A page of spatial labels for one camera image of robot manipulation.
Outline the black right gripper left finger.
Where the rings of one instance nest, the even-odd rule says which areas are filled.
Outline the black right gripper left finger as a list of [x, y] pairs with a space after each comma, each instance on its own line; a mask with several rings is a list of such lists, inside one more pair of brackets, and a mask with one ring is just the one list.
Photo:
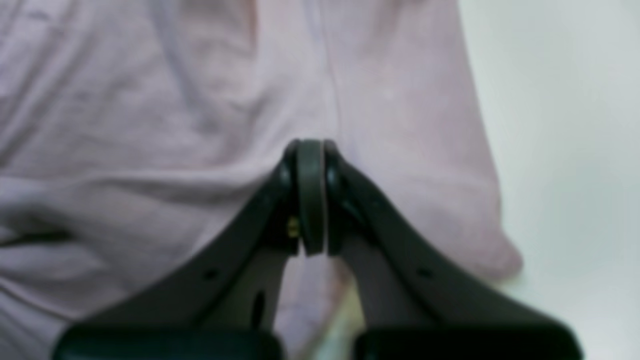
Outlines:
[[192, 259], [73, 324], [54, 360], [283, 360], [273, 333], [286, 264], [300, 250], [293, 140], [259, 190]]

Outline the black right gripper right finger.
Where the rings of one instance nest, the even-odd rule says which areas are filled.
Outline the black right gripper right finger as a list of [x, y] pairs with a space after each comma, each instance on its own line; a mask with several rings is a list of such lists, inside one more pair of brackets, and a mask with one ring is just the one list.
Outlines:
[[572, 330], [454, 264], [331, 140], [319, 143], [326, 248], [355, 277], [354, 360], [582, 360]]

